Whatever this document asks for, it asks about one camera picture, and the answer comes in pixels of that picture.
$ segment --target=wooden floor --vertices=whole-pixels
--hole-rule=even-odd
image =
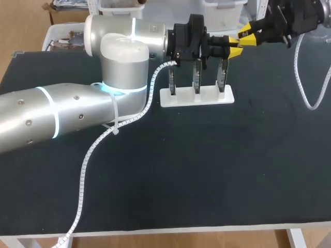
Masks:
[[[41,50],[50,26],[48,13],[41,9],[44,2],[47,0],[0,0],[0,79],[14,50]],[[307,247],[316,248],[331,228],[306,229],[303,232]],[[38,242],[42,247],[50,247],[56,239],[39,239]],[[72,247],[288,248],[290,245],[284,230],[270,230],[75,238]]]

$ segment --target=black table surface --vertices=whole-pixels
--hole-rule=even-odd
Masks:
[[[331,46],[303,43],[299,68],[316,101]],[[147,115],[108,136],[87,168],[76,232],[331,221],[331,95],[303,104],[294,48],[247,48],[231,60],[230,105],[161,108],[161,72]],[[215,80],[216,61],[203,72]],[[150,73],[156,68],[151,64]],[[180,69],[178,82],[191,81]],[[0,93],[101,81],[98,59],[83,52],[13,58]],[[77,210],[85,153],[104,127],[93,127],[0,155],[0,236],[65,233]]]

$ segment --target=plastic bin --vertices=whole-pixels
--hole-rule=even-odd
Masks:
[[[46,51],[51,41],[59,39],[69,39],[70,31],[83,32],[85,23],[65,23],[52,25],[46,34],[45,41],[42,45],[42,51]]]
[[[131,8],[111,8],[114,0],[99,0],[98,9],[102,12],[104,16],[118,16],[123,15],[130,18],[142,19],[143,9],[145,5],[131,7]]]
[[[200,0],[209,32],[237,29],[247,0]]]

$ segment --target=white holder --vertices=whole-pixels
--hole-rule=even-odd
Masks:
[[[172,96],[168,88],[160,90],[162,107],[197,106],[234,103],[230,85],[225,86],[224,92],[219,92],[217,81],[215,85],[201,86],[200,94],[195,94],[194,87],[176,88],[176,95]]]

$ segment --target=cable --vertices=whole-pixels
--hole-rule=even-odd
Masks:
[[[321,104],[321,102],[323,100],[323,97],[324,97],[324,94],[325,94],[325,91],[326,91],[326,88],[327,88],[327,85],[329,84],[329,81],[330,81],[330,78],[331,78],[331,66],[330,66],[330,68],[329,68],[329,70],[328,70],[328,72],[326,74],[326,77],[325,77],[325,80],[324,80],[324,83],[323,83],[323,86],[322,86],[322,90],[321,90],[320,96],[319,96],[317,102],[315,103],[315,105],[314,106],[311,106],[310,103],[308,102],[307,97],[306,97],[304,88],[302,86],[302,83],[301,83],[301,80],[300,80],[300,77],[299,77],[299,72],[298,72],[298,56],[299,56],[299,50],[300,50],[301,42],[302,42],[302,39],[304,38],[304,35],[305,34],[300,35],[299,40],[298,40],[298,43],[297,43],[296,48],[295,48],[295,55],[294,55],[294,74],[295,74],[295,78],[296,78],[296,81],[298,83],[299,90],[300,90],[300,93],[302,95],[302,98],[304,100],[304,103],[305,103],[306,107],[309,110],[316,110],[319,107],[319,105]]]
[[[169,61],[169,62],[165,62],[162,65],[160,65],[158,68],[156,68],[152,79],[151,79],[151,86],[149,87],[149,95],[148,95],[148,101],[147,104],[144,108],[144,110],[139,113],[138,115],[134,116],[131,119],[122,121],[118,124],[118,127],[121,128],[123,126],[126,126],[130,123],[133,123],[139,119],[141,119],[149,110],[149,108],[151,107],[152,104],[152,100],[153,100],[153,93],[154,93],[154,85],[155,85],[155,80],[157,75],[159,74],[159,72],[165,68],[165,67],[169,67],[169,66],[174,66],[177,63],[175,61]],[[63,237],[62,240],[60,240],[55,246],[53,246],[53,248],[59,248],[62,244],[64,244],[72,235],[73,231],[75,230],[75,228],[77,227],[78,221],[81,217],[82,214],[82,210],[83,210],[83,200],[84,200],[84,185],[85,185],[85,173],[86,173],[86,168],[87,168],[87,164],[89,161],[89,158],[92,155],[92,152],[94,151],[94,149],[99,145],[99,143],[106,138],[109,134],[111,134],[114,131],[114,127],[111,127],[109,129],[107,129],[103,134],[101,134],[95,141],[94,143],[91,145],[91,147],[89,148],[89,150],[87,151],[83,164],[82,164],[82,169],[81,169],[81,176],[80,176],[80,184],[79,184],[79,200],[78,200],[78,208],[77,208],[77,213],[76,213],[76,217],[74,219],[74,222],[71,226],[71,228],[69,229],[69,231],[67,232],[67,234]]]

